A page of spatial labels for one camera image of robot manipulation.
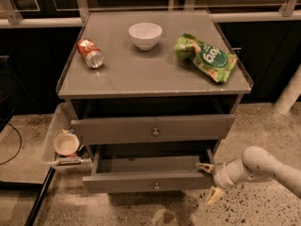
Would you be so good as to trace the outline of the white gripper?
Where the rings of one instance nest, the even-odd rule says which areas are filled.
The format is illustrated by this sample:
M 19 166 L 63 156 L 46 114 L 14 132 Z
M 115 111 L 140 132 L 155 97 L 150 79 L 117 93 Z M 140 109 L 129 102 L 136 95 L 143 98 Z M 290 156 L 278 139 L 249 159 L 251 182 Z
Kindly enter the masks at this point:
M 212 186 L 209 190 L 209 195 L 206 200 L 208 205 L 216 203 L 225 194 L 225 189 L 230 189 L 235 186 L 235 183 L 230 179 L 225 163 L 220 163 L 215 166 L 213 164 L 197 163 L 196 166 L 208 173 L 213 173 L 214 182 L 217 185 Z

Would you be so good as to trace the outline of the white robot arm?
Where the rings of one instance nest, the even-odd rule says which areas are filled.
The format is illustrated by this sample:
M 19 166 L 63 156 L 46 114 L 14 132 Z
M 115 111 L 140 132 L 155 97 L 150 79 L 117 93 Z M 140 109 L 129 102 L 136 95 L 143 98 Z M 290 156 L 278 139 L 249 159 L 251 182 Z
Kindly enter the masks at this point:
M 240 158 L 228 163 L 197 163 L 197 167 L 212 174 L 215 186 L 209 191 L 206 203 L 213 205 L 228 189 L 244 182 L 272 178 L 301 198 L 301 170 L 292 168 L 258 146 L 247 147 Z

